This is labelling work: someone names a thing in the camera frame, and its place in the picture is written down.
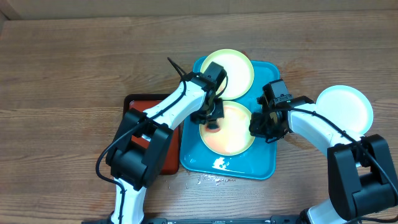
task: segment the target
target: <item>yellow plate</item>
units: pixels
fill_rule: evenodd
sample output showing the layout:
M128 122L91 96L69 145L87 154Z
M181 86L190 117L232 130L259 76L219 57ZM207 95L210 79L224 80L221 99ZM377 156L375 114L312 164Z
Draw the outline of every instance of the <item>yellow plate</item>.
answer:
M250 60L244 54L231 49L217 50L207 56L201 65L200 72L205 72L211 62L223 66L228 76L228 84L221 95L222 99L237 99L250 89L254 80L254 69ZM225 85L226 79L224 79L216 94L221 92Z
M202 141L213 152L223 156L233 156L244 152L254 141L250 135L250 111L243 105L224 101L224 118L217 119L220 130L209 132L206 125L199 125Z

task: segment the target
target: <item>black base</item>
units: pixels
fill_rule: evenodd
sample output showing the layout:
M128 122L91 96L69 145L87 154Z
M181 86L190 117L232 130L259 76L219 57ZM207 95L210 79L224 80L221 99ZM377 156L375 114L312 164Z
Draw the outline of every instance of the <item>black base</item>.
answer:
M274 215L270 218L212 218L191 220L145 219L141 224L303 224L298 215Z

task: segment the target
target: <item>plate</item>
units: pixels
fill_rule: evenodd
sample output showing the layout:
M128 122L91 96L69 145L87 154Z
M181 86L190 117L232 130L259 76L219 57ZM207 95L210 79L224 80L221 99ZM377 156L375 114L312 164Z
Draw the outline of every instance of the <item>plate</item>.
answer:
M327 118L341 126L365 134L373 123L373 109L369 100L357 89L337 85L323 90L317 108Z
M224 93L220 96L223 100L237 99L250 89L254 80L254 69L244 54L231 49L217 50L207 56L201 65L200 72L204 73L211 62L223 66L228 76L228 84L224 79L216 92L219 94L226 86Z
M206 125L199 125L201 140L215 153L234 156L248 149L254 141L250 135L250 111L242 104L224 101L224 118L217 119L220 129L209 131Z

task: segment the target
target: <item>plastic tray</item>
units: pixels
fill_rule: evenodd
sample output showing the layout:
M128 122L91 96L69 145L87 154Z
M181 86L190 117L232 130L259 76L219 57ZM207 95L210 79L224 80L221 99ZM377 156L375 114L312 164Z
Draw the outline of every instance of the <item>plastic tray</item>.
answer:
M199 72L206 57L193 65ZM245 106L250 112L261 112L257 104L262 87L279 79L278 68L269 62L251 61L254 67L254 81L250 90L238 99L232 100ZM208 149L200 138L199 126L185 119L180 148L181 164L188 170L211 174L230 175L257 180L269 178L276 168L277 144L266 144L264 139L256 138L249 149L235 156L222 156Z
M124 99L123 116L130 108L135 108L139 111L151 108L160 101L166 99L169 94L130 94ZM180 152L180 126L178 126L173 133L173 137L170 143L169 151L167 152L166 161L162 167L160 174L172 175L178 171L178 154ZM148 148L149 142L142 139L132 137L132 141L138 143L144 148Z

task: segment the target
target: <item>red tray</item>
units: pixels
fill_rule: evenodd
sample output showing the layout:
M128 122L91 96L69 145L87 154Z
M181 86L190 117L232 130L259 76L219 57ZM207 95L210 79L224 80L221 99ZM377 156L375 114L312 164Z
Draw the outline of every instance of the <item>red tray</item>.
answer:
M124 99L123 115L131 108L139 111L151 108L162 100L168 97L168 94L131 94ZM142 138L132 137L132 141L138 143L140 146L147 148L149 142ZM180 128L174 130L173 137L170 143L169 151L167 152L166 161L163 165L162 175L172 175L178 171L178 159L180 154Z

